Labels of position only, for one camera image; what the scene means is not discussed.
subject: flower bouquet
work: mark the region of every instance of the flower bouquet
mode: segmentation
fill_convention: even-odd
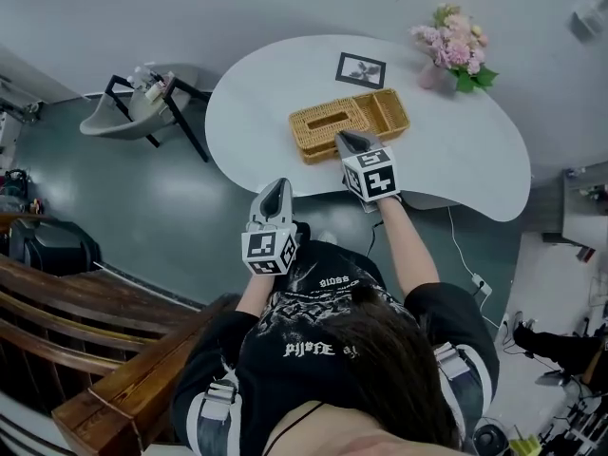
[[[470,17],[452,4],[438,7],[433,20],[432,27],[417,26],[411,29],[411,34],[430,55],[434,66],[456,76],[456,89],[464,93],[475,87],[492,86],[498,73],[485,66],[483,48],[487,46],[487,36],[482,28],[471,26]]]

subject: power outlet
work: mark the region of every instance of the power outlet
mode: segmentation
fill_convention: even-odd
[[[490,294],[492,294],[492,288],[489,286],[489,284],[485,280],[482,279],[482,277],[480,275],[473,274],[473,277],[471,278],[471,280],[475,284],[475,287],[477,287],[480,291],[482,291],[485,294],[485,296],[489,296]]]

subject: dark hair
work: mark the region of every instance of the dark hair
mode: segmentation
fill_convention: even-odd
[[[459,449],[458,427],[441,392],[427,336],[369,286],[352,290],[351,311],[327,319],[324,329],[357,355],[347,363],[368,413],[391,434]]]

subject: white chair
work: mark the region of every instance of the white chair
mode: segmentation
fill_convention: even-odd
[[[201,158],[207,162],[207,153],[181,114],[191,97],[208,102],[208,96],[195,88],[199,76],[197,69],[189,65],[154,65],[150,69],[160,75],[166,75],[169,71],[175,74],[160,98],[150,103],[142,92],[133,89],[127,106],[113,87],[115,84],[132,86],[125,78],[114,75],[95,112],[80,124],[80,131],[85,135],[108,139],[137,140],[146,137],[155,147],[159,147],[152,134],[177,122]]]

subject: picture frame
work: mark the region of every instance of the picture frame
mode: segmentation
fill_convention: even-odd
[[[372,89],[382,89],[386,70],[387,63],[342,52],[335,73],[335,80]]]

